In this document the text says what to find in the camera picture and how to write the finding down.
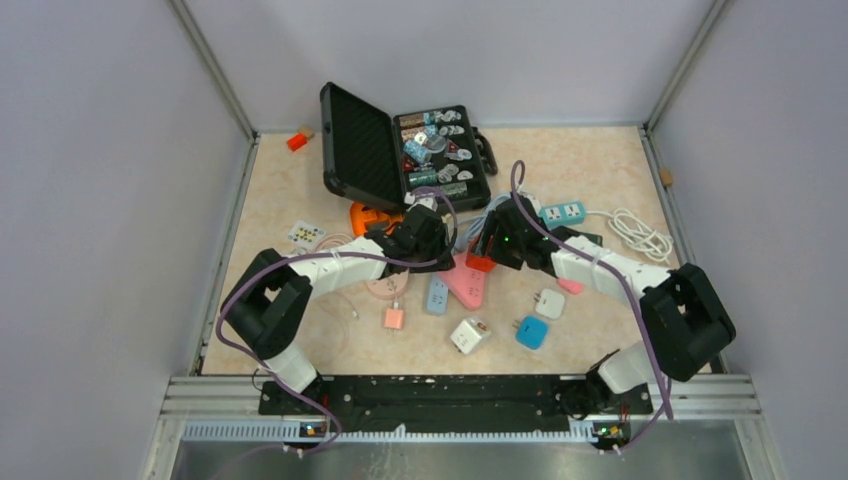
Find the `red cube plug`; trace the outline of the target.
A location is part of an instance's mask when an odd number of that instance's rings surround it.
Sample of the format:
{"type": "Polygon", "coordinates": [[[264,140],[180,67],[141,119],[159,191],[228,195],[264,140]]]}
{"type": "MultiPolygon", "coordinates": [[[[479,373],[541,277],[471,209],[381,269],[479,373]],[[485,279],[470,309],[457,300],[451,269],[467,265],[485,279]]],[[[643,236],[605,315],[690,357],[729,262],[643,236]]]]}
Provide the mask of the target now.
{"type": "Polygon", "coordinates": [[[497,263],[486,254],[479,240],[469,245],[465,264],[468,268],[483,273],[490,273],[497,266],[497,263]]]}

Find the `round pink power socket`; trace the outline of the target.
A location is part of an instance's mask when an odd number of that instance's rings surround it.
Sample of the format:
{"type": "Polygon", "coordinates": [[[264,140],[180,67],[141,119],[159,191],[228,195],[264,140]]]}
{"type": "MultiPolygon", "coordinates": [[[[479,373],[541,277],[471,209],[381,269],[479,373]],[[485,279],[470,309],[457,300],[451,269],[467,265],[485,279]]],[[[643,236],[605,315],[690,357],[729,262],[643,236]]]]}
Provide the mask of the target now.
{"type": "Polygon", "coordinates": [[[404,295],[409,286],[407,272],[391,275],[380,280],[365,282],[366,290],[380,300],[396,300],[404,295]]]}

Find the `light blue power strip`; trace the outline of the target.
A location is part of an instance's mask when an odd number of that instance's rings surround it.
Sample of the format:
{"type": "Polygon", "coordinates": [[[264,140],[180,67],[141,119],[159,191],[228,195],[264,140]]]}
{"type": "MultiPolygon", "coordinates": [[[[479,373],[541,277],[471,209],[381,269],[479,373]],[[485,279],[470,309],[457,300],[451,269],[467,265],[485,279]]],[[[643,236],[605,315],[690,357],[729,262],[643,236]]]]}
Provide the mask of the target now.
{"type": "Polygon", "coordinates": [[[441,316],[447,312],[450,290],[442,281],[440,276],[433,273],[430,277],[427,295],[425,297],[424,310],[434,316],[441,316]]]}

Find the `pink triangular power socket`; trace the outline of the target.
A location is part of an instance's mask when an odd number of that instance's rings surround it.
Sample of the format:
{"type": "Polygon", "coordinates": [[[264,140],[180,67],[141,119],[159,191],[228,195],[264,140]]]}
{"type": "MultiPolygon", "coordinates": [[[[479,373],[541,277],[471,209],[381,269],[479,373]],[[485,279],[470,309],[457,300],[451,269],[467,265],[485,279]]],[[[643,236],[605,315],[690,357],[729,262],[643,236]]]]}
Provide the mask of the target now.
{"type": "Polygon", "coordinates": [[[478,310],[484,301],[486,273],[466,264],[466,253],[453,256],[455,266],[440,271],[438,276],[459,302],[468,310],[478,310]]]}

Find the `white charger plug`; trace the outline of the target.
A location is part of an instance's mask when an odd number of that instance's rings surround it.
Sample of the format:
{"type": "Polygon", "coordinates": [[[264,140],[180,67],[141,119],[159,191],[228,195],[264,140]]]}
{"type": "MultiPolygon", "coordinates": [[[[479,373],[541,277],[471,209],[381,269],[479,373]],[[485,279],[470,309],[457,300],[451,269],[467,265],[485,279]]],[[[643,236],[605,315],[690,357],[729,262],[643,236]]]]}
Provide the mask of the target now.
{"type": "Polygon", "coordinates": [[[534,295],[534,312],[550,320],[562,317],[566,305],[566,297],[559,291],[542,289],[534,295]]]}

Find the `pink charger plug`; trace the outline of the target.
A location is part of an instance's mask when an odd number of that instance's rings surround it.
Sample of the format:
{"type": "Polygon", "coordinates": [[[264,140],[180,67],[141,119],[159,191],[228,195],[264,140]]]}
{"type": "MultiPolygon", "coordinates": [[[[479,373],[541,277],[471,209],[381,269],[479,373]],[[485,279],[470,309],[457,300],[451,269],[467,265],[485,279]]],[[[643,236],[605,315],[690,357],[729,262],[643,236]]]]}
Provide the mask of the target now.
{"type": "Polygon", "coordinates": [[[571,295],[579,295],[585,289],[582,283],[566,279],[558,279],[557,285],[571,295]]]}

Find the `small salmon charger plug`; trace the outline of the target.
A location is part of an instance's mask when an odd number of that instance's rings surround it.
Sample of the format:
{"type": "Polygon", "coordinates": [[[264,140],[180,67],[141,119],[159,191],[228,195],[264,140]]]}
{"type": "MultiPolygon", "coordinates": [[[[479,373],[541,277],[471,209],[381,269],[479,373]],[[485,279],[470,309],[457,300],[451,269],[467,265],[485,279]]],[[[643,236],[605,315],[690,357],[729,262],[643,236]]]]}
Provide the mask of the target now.
{"type": "Polygon", "coordinates": [[[399,302],[395,300],[384,313],[383,328],[388,331],[398,332],[403,330],[404,325],[405,311],[401,308],[399,302]]]}

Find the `blue charger plug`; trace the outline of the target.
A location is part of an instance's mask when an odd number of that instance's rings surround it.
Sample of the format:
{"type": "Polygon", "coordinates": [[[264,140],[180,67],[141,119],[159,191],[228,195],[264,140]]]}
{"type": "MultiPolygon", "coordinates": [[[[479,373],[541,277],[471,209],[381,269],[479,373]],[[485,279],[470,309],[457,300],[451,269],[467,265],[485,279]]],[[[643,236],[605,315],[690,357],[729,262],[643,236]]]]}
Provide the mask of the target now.
{"type": "Polygon", "coordinates": [[[514,339],[530,350],[538,350],[549,332],[549,325],[535,316],[525,316],[514,321],[512,326],[515,330],[514,339]]]}

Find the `white cartoon plug adapter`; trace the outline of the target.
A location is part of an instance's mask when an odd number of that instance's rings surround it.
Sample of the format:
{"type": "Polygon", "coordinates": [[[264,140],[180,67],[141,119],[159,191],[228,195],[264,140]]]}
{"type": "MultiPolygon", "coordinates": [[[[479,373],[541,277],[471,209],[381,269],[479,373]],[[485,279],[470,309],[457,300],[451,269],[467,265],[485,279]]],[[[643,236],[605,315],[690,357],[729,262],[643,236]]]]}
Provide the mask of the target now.
{"type": "Polygon", "coordinates": [[[470,355],[478,349],[492,334],[492,330],[479,317],[462,319],[450,334],[450,340],[456,349],[470,355]]]}

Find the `dark green cube plug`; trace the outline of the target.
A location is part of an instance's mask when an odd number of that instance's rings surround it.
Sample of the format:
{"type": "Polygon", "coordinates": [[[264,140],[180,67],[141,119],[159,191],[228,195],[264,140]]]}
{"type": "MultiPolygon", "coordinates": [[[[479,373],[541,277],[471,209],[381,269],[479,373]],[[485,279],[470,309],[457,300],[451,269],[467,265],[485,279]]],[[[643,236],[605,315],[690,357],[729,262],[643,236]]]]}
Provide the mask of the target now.
{"type": "Polygon", "coordinates": [[[581,232],[580,235],[586,237],[589,241],[598,246],[603,246],[603,237],[601,235],[588,232],[581,232]]]}

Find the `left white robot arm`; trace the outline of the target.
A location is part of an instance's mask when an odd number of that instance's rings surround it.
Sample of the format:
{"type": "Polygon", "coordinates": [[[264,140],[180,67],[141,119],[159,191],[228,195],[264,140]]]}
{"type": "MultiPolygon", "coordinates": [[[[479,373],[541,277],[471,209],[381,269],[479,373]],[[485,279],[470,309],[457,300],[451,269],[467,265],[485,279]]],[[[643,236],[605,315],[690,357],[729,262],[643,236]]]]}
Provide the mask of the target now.
{"type": "Polygon", "coordinates": [[[335,248],[282,256],[261,251],[227,295],[215,326],[229,325],[239,349],[279,383],[283,401],[297,413],[319,404],[318,373],[294,339],[309,302],[352,284],[403,272],[450,270],[458,225],[445,224],[439,205],[451,204],[437,187],[408,194],[411,205],[390,233],[372,231],[335,248]]]}

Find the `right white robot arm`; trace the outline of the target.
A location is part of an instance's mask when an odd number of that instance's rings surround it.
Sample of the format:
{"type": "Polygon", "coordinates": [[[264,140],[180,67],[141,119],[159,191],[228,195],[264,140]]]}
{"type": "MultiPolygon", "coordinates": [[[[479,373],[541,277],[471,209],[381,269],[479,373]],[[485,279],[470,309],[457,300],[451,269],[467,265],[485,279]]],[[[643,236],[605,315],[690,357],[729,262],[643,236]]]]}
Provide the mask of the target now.
{"type": "Polygon", "coordinates": [[[614,411],[627,391],[650,380],[690,380],[737,336],[699,266],[649,264],[602,247],[567,226],[549,230],[523,195],[487,214],[468,255],[574,281],[631,308],[640,341],[607,355],[587,374],[587,400],[600,412],[614,411]]]}

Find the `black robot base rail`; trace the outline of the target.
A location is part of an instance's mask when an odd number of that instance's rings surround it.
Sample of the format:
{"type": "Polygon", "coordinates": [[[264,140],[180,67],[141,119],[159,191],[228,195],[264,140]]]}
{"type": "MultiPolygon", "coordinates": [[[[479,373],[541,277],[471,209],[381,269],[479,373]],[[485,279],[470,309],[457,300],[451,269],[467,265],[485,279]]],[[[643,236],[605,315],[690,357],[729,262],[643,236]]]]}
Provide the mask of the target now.
{"type": "Polygon", "coordinates": [[[262,416],[333,413],[346,433],[564,433],[579,420],[650,415],[647,386],[623,394],[561,375],[321,376],[301,399],[262,385],[262,416]]]}

